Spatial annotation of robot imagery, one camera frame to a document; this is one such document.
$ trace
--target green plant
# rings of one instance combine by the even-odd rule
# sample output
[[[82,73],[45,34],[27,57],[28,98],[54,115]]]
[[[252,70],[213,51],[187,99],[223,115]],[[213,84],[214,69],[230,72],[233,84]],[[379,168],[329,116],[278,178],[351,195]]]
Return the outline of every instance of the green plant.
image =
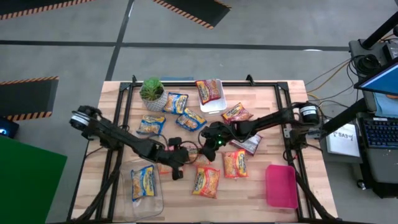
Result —
[[[144,81],[139,92],[144,100],[154,101],[163,94],[163,84],[158,78],[150,78]]]

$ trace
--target potted plant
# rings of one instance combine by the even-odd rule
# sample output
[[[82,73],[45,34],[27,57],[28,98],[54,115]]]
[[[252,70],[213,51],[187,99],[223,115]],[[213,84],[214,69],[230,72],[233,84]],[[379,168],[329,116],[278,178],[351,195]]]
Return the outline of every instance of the potted plant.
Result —
[[[162,111],[167,102],[167,94],[158,78],[150,78],[142,83],[139,91],[142,101],[150,111]]]

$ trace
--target computer monitor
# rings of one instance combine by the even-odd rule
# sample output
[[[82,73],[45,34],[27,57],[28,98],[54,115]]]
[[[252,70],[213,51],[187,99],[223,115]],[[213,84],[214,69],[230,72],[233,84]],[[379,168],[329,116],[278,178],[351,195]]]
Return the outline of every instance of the computer monitor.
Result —
[[[354,86],[359,90],[398,96],[398,58],[382,66]]]

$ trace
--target plastic container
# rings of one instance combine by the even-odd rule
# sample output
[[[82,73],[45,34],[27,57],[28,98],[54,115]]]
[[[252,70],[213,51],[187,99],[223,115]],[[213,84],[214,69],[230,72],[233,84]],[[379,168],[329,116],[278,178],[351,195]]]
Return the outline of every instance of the plastic container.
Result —
[[[221,98],[218,100],[213,100],[205,105],[202,105],[200,96],[199,96],[199,105],[200,105],[200,110],[203,112],[203,115],[205,117],[209,116],[216,116],[216,115],[221,115],[224,110],[226,109],[226,100],[224,96],[224,89],[223,89],[223,83],[221,80],[216,79],[217,82],[217,88],[220,91]]]
[[[142,197],[133,202],[131,170],[140,170],[149,165],[154,165],[155,196]],[[156,164],[153,164],[143,159],[123,162],[120,166],[120,174],[123,182],[125,221],[134,222],[142,218],[153,217],[162,213],[163,194],[162,194],[162,186],[160,183],[159,170]]]
[[[269,165],[266,170],[267,203],[277,208],[297,208],[297,184],[294,168]]]

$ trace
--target white pot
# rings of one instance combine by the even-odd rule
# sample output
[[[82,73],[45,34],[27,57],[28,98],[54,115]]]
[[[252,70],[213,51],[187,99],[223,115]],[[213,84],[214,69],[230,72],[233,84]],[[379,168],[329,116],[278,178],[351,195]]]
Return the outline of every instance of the white pot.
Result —
[[[144,102],[145,106],[150,111],[162,111],[162,109],[164,108],[164,106],[167,103],[167,93],[163,89],[163,94],[158,99],[153,100],[153,101],[142,99],[142,102]]]

